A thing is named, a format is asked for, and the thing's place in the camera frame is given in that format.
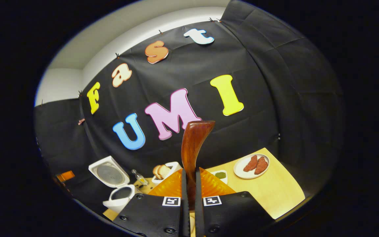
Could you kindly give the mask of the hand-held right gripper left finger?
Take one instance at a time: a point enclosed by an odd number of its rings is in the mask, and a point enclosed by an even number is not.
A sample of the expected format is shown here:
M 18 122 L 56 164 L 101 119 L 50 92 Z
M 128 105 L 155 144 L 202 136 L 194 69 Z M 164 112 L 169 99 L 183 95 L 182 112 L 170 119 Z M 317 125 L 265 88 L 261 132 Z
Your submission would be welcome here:
M 187 179 L 184 169 L 168 177 L 166 191 L 177 196 L 136 194 L 113 220 L 134 237 L 190 237 Z

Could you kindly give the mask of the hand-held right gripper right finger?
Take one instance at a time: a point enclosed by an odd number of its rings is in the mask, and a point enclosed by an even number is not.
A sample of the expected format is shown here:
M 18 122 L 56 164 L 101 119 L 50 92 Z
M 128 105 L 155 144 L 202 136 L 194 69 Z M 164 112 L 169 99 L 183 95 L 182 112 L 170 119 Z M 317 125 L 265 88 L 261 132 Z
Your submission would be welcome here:
M 196 237 L 266 237 L 272 217 L 249 192 L 202 198 L 202 179 L 196 169 Z

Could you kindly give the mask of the brown wooden spoon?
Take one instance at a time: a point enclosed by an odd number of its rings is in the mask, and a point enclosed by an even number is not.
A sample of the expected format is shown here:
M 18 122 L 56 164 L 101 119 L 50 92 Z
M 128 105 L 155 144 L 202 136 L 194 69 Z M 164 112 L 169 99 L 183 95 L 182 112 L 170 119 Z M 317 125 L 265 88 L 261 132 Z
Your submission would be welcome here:
M 215 127 L 213 120 L 195 120 L 187 124 L 182 145 L 181 159 L 186 173 L 186 191 L 188 194 L 189 210 L 195 209 L 196 195 L 196 160 L 202 144 Z

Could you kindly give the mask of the divided white grain dish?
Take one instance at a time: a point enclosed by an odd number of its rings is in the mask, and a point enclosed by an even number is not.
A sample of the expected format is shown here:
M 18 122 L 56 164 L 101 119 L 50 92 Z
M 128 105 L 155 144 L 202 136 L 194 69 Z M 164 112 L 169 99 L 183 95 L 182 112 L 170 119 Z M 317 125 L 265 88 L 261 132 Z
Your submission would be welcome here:
M 211 174 L 213 174 L 215 177 L 219 178 L 223 183 L 228 183 L 228 174 L 225 170 L 220 171 L 212 171 Z

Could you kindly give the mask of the white round plate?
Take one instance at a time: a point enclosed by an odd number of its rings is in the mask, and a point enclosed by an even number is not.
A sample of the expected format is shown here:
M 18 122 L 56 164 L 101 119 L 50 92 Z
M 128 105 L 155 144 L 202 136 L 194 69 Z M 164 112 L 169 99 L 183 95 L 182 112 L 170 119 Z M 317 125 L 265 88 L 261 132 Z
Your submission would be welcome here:
M 248 165 L 248 163 L 251 161 L 251 158 L 253 156 L 257 156 L 257 159 L 264 157 L 264 161 L 267 163 L 264 171 L 262 171 L 259 174 L 255 174 L 255 168 L 252 171 L 244 171 L 244 168 Z M 239 178 L 254 179 L 254 178 L 260 177 L 261 175 L 265 174 L 265 172 L 269 168 L 269 164 L 270 164 L 270 160 L 269 160 L 269 157 L 267 155 L 260 154 L 260 153 L 253 153 L 253 154 L 250 154 L 250 155 L 247 155 L 247 156 L 244 156 L 244 157 L 238 159 L 238 161 L 234 165 L 233 171 L 236 174 L 236 176 L 238 176 Z

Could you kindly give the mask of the small clear glass bottle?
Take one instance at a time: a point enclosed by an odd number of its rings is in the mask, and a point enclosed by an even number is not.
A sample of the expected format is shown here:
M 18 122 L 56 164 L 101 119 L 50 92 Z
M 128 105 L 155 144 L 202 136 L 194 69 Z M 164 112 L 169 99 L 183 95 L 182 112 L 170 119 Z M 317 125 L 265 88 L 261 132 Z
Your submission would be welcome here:
M 131 172 L 135 175 L 135 178 L 143 185 L 143 186 L 148 186 L 149 182 L 146 180 L 146 178 L 137 172 L 135 169 L 132 169 Z

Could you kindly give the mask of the red meat slice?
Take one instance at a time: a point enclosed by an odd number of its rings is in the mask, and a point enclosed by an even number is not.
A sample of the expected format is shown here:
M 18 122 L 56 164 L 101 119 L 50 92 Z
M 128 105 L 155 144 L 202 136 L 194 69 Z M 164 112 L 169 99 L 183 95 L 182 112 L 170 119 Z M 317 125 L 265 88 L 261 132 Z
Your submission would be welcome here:
M 255 168 L 254 174 L 261 174 L 268 168 L 269 163 L 266 161 L 265 157 L 262 156 L 258 159 L 257 166 Z
M 243 171 L 249 172 L 253 171 L 257 168 L 258 165 L 258 158 L 257 155 L 254 155 L 251 157 L 251 160 L 248 162 L 248 164 L 244 167 Z

